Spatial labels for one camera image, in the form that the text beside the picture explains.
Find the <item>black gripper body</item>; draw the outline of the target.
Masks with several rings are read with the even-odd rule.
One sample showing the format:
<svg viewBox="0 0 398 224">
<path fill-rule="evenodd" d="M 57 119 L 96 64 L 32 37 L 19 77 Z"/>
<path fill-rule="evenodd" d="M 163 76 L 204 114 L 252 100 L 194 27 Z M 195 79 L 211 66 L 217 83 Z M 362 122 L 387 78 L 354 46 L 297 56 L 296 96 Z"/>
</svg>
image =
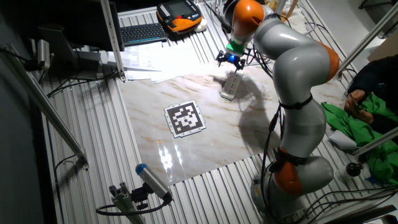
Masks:
<svg viewBox="0 0 398 224">
<path fill-rule="evenodd" d="M 241 61 L 241 58 L 237 55 L 231 54 L 229 52 L 226 52 L 223 56 L 224 61 L 227 61 L 229 63 L 232 63 L 234 65 L 238 65 Z"/>
</svg>

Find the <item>bare person hand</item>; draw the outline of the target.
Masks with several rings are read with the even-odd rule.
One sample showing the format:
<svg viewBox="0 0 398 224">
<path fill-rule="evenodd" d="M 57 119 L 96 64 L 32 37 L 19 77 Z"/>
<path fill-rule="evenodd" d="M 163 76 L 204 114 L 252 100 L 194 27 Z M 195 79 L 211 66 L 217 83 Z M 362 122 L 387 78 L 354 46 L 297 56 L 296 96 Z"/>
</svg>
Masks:
<svg viewBox="0 0 398 224">
<path fill-rule="evenodd" d="M 358 103 L 364 96 L 365 92 L 363 90 L 352 91 L 346 99 L 344 110 L 350 112 L 354 118 L 367 124 L 372 124 L 374 121 L 373 115 L 365 110 L 359 110 Z"/>
</svg>

